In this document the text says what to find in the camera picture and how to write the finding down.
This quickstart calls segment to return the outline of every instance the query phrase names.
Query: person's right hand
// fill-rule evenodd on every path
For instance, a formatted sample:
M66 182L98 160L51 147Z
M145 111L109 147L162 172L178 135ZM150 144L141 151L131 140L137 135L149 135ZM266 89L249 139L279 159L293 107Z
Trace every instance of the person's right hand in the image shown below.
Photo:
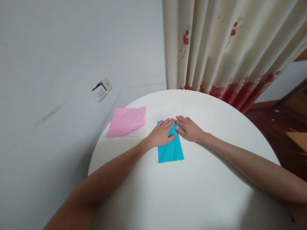
M197 124L192 121L189 117L176 116L177 120L175 122L180 125L184 130L176 129L176 131L188 141L191 142L201 142L201 138L204 136L205 132L198 127Z

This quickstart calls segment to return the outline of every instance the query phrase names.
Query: wall socket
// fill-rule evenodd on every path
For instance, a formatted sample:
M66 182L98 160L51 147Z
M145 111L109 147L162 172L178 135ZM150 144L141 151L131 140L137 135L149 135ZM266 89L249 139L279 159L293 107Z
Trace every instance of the wall socket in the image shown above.
M96 98L98 102L101 102L102 99L104 99L107 94L108 93L106 92L105 88L102 85L98 86L96 89L92 91L92 95L94 96L94 98Z
M107 78L104 78L101 80L101 83L103 84L103 86L105 87L105 89L110 92L111 89L113 89L113 86L111 85L111 83L109 82L109 80Z

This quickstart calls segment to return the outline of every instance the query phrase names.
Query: folded paper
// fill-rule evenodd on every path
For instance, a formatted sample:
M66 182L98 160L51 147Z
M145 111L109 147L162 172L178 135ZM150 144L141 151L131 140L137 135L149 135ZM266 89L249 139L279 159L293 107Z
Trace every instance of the folded paper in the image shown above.
M169 132L169 136L177 134L175 140L171 141L169 144L158 147L158 162L164 163L168 161L178 161L184 160L181 143L179 139L179 134L175 130L177 128L176 123Z
M125 136L145 124L146 107L138 109L114 108L114 117L106 137Z

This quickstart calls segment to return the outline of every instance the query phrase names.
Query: scuff mark on wall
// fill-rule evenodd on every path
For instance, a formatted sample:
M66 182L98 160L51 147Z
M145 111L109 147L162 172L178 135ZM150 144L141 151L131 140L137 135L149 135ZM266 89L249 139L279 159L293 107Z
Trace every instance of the scuff mark on wall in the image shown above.
M56 114L63 107L63 105L65 105L68 101L70 101L70 99L68 99L67 101L65 101L62 104L58 105L53 110L51 110L49 113L44 115L39 121L37 121L34 124L34 126L38 127L38 126L41 126L41 125L45 124L46 121L48 121L50 117L52 117L54 114Z

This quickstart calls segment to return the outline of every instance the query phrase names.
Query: blue paper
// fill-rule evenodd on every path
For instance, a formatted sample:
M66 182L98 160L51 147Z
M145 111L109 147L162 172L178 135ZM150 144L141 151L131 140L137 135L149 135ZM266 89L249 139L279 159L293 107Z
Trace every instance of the blue paper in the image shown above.
M177 134L175 140L171 141L169 144L158 147L158 162L164 163L168 161L178 161L184 160L181 143L179 139L179 134L175 130L177 128L176 123L174 124L173 128L169 132L169 136L173 134Z

